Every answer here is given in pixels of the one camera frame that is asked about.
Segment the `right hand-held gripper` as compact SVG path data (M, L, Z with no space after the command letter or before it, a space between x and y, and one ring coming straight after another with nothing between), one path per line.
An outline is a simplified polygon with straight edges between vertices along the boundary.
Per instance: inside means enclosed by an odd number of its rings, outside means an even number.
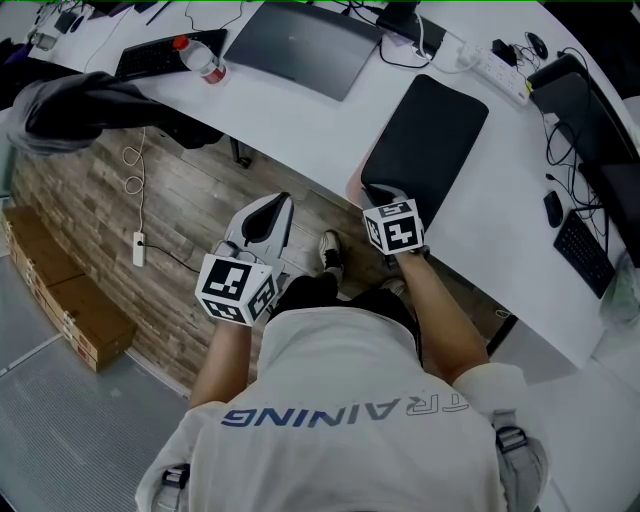
M369 241L383 255L388 268L398 267L400 253L425 256L429 252L414 199L408 199L396 187L382 184L363 186L360 196Z

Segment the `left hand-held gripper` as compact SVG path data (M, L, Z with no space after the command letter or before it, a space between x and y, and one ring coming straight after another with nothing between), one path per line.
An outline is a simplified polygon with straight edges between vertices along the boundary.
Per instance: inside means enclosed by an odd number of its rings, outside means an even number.
M252 327L281 290L294 213L289 193L271 194L250 203L232 218L227 239L203 260L195 297L213 319ZM238 245L253 244L269 259Z

